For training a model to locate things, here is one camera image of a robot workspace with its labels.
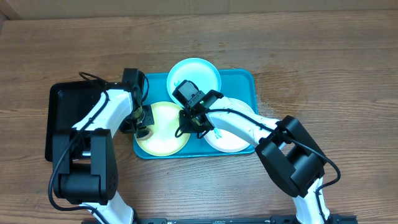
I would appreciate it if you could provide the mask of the brown bow-shaped sponge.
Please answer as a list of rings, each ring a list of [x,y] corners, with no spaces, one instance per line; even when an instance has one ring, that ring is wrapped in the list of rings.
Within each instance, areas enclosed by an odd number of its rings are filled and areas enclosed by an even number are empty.
[[[146,140],[149,139],[153,135],[153,132],[149,129],[138,129],[136,132],[136,138],[138,140]]]

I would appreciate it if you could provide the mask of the yellow-green plate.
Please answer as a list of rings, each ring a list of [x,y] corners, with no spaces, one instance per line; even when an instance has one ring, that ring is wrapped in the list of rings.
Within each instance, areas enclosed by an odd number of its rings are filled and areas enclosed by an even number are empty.
[[[136,137],[139,147],[152,156],[170,156],[181,150],[190,138],[189,133],[175,137],[180,126],[179,112],[182,108],[168,101],[151,104],[154,124],[146,127],[144,137]]]

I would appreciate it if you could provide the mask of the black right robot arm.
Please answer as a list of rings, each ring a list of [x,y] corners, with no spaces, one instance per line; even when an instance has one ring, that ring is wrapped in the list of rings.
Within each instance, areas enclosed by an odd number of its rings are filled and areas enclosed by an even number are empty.
[[[184,106],[176,136],[196,132],[202,138],[212,129],[225,130],[246,141],[272,181],[293,198],[298,223],[339,223],[325,205],[325,164],[336,166],[302,124],[291,116],[270,119],[239,108],[232,99],[211,90],[175,90],[173,96]]]

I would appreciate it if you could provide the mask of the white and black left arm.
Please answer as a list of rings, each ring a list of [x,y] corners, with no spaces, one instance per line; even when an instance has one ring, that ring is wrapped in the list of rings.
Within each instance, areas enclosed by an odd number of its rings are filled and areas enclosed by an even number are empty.
[[[139,223],[117,191],[113,137],[146,122],[145,81],[57,83],[50,89],[45,158],[53,171],[47,190],[53,208],[87,210],[99,223]]]

